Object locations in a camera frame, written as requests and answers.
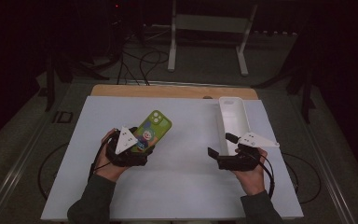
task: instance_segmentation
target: person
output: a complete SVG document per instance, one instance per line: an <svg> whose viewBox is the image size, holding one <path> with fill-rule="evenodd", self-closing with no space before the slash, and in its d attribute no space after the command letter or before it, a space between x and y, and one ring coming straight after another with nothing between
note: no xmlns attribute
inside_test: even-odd
<svg viewBox="0 0 358 224"><path fill-rule="evenodd" d="M102 142L113 132L103 138ZM115 192L115 186L123 174L130 167L119 167L105 157L106 146L96 162L96 169L89 183L77 202L67 212L69 223L93 224L109 223L109 205ZM260 161L264 163L267 152L259 149ZM264 186L264 171L258 165L253 171L232 171L241 183L246 196L241 197L242 206L246 214L246 223L283 223L282 218L274 209Z"/></svg>

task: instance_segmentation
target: phone case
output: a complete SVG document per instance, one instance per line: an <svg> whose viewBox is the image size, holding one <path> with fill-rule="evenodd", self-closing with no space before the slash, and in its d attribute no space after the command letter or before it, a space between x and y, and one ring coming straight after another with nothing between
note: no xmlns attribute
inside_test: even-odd
<svg viewBox="0 0 358 224"><path fill-rule="evenodd" d="M133 135L138 139L132 152L147 152L172 127L172 123L160 111L154 110Z"/></svg>

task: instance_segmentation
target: gray sleeve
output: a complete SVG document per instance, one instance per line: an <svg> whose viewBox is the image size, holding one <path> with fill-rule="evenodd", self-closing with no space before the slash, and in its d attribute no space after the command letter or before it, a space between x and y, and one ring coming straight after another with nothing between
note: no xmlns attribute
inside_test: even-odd
<svg viewBox="0 0 358 224"><path fill-rule="evenodd" d="M69 223L109 223L109 205L116 183L99 175L93 175L84 189L81 199L68 209Z"/></svg>
<svg viewBox="0 0 358 224"><path fill-rule="evenodd" d="M283 223L282 218L272 205L269 195L264 190L252 196L241 197L246 223Z"/></svg>

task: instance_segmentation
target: black cable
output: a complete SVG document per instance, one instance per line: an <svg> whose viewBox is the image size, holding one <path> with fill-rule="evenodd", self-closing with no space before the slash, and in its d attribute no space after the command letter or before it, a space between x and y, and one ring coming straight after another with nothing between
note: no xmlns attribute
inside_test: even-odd
<svg viewBox="0 0 358 224"><path fill-rule="evenodd" d="M110 164L110 162L108 162L108 163L105 164L105 165L99 166L99 167L95 168L94 171L99 170L99 169L101 169L101 168L103 168L103 167L105 167L105 166L107 166L107 165L109 165L109 164Z"/></svg>
<svg viewBox="0 0 358 224"><path fill-rule="evenodd" d="M117 76L117 83L116 85L118 85L118 82L120 81L120 76L121 76L121 69L123 68L123 61L124 61L124 55L123 53L120 54L120 70L118 70L118 76Z"/></svg>
<svg viewBox="0 0 358 224"><path fill-rule="evenodd" d="M267 157L263 156L263 155L260 155L261 157L263 157L269 164L269 169L271 170L271 174L273 177L275 177L274 175L274 170L272 169L272 165L271 165L271 162L269 162L269 159L267 159Z"/></svg>
<svg viewBox="0 0 358 224"><path fill-rule="evenodd" d="M127 74L128 74L129 72L127 71L126 72L126 74L124 74L124 85L127 85Z"/></svg>
<svg viewBox="0 0 358 224"><path fill-rule="evenodd" d="M171 30L171 28L170 28L170 29L167 29L167 30L165 30L165 31L162 31L162 32L155 32L155 33L157 33L156 35L153 35L153 36L148 37L145 41L151 40L151 39L156 38L157 36L160 36L160 35L164 35L164 34L168 33L170 30Z"/></svg>
<svg viewBox="0 0 358 224"><path fill-rule="evenodd" d="M272 170L272 166L271 163L269 162L269 160L267 160L266 157L262 156L260 154L260 156L262 156L264 159L266 159L266 161L269 163L269 166L271 168L271 172L269 171L269 169L267 169L267 167L263 164L263 162L261 162L260 160L258 160L257 158L255 158L252 154L247 153L247 152L243 152L245 153L247 156L249 156L250 158L254 159L255 161L258 162L258 164L263 168L263 170L267 173L268 177L269 177L269 190L268 190L268 196L270 198L272 198L272 194L274 193L275 190L275 180L274 180L274 176L273 176L273 170Z"/></svg>
<svg viewBox="0 0 358 224"><path fill-rule="evenodd" d="M95 156L94 162L91 164L91 167L89 168L89 178L87 179L87 181L90 181L90 178L92 176L92 174L94 174L95 169L95 165L97 164L97 160L98 157L101 154L101 151L103 150L103 147L106 145L107 142L109 142L109 140L113 137L113 135L116 134L116 132L111 133L102 143L100 148L98 149L97 155Z"/></svg>
<svg viewBox="0 0 358 224"><path fill-rule="evenodd" d="M160 63L161 52L162 52L162 51L152 51L152 52L153 52L153 53L154 53L154 52L158 53L158 63ZM147 76L149 75L149 73L150 73L155 67L157 67L158 63L155 63L155 64L153 65L153 67L151 67L151 68L146 72L145 77L147 77Z"/></svg>
<svg viewBox="0 0 358 224"><path fill-rule="evenodd" d="M148 86L150 86L150 84L149 84L149 82L147 81L147 75L150 73L150 71L152 71L152 70L158 65L158 63L154 63L154 65L152 66L152 68L150 68L150 69L146 72L146 74L145 74L145 73L144 73L144 70L142 69L142 62L145 60L145 57L146 57L147 55L152 54L152 53L155 53L155 52L157 52L157 51L150 51L150 52L144 54L144 56L142 56L141 60L139 61L139 69L141 70L141 74L142 74L142 76L144 77L144 80L145 80L146 85L148 85ZM159 62L160 58L161 58L161 54L158 52L158 62Z"/></svg>
<svg viewBox="0 0 358 224"><path fill-rule="evenodd" d="M52 151L46 156L46 158L43 160L42 164L40 164L40 166L39 166L39 171L38 171L38 173L37 173L37 186L39 187L39 191L40 191L40 193L42 194L42 196L43 196L43 198L44 198L45 200L48 199L48 195L47 195L46 192L43 190L43 188L42 188L42 183L41 183L41 181L40 181L43 167L45 166L45 163L48 161L48 159L49 159L54 153L56 153L58 150L60 150L60 149L63 148L63 147L66 147L66 146L68 146L68 145L69 145L69 142L62 144L62 145L60 145L59 147L56 147L54 150L52 150Z"/></svg>
<svg viewBox="0 0 358 224"><path fill-rule="evenodd" d="M295 180L296 180L295 192L298 193L298 176L295 172L295 169L293 169L293 167L290 166L287 161L283 160L283 162L284 164L286 164L286 166L292 171L292 174L295 176Z"/></svg>
<svg viewBox="0 0 358 224"><path fill-rule="evenodd" d="M283 155L286 155L286 156L290 156L290 157L293 157L293 158L296 158L300 161L303 161L305 162L312 170L313 172L316 174L316 176L318 177L318 183L319 183L319 187L318 187L318 191L315 193L314 196L312 196L310 199L304 201L304 202L300 202L300 203L310 203L312 202L313 200L315 200L319 194L321 193L322 191L322 180L321 178L319 177L319 174L318 174L318 171L315 169L315 167L312 166L312 164L310 164L309 162L307 162L306 160L302 159L302 158L299 158L298 156L295 156L295 155L292 155L292 154L289 154L289 153L282 153Z"/></svg>
<svg viewBox="0 0 358 224"><path fill-rule="evenodd" d="M138 84L138 86L140 86L141 84L139 84L138 80L136 79L136 77L132 74L132 72L130 71L129 67L123 63L124 67L127 69L127 72L130 73L130 75L132 76L132 78L136 81L136 83Z"/></svg>
<svg viewBox="0 0 358 224"><path fill-rule="evenodd" d="M165 54L167 55L167 59L163 60L163 61L158 61L158 62L150 62L148 60L144 60L144 63L166 63L168 60L169 60L169 56L168 56L168 53L167 52L164 52L164 51L161 51L161 50L158 50L158 49L154 49L154 51L157 51L159 53L162 53L162 54ZM138 57L138 56L135 56L133 54L130 54L126 51L123 51L123 53L127 54L128 56L131 56L132 58L135 58L135 59L138 59L138 60L142 60L142 58Z"/></svg>

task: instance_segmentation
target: white stand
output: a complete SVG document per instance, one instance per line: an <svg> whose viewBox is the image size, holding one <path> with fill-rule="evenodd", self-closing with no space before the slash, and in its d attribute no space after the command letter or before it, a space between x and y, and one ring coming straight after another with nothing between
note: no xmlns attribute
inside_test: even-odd
<svg viewBox="0 0 358 224"><path fill-rule="evenodd" d="M248 19L176 14L176 0L173 0L171 26L172 37L170 58L168 60L168 71L173 72L175 70L176 29L185 29L243 34L242 42L239 46L237 46L237 56L240 64L241 75L248 76L249 72L243 56L243 51L252 28L256 10L257 5L254 5Z"/></svg>

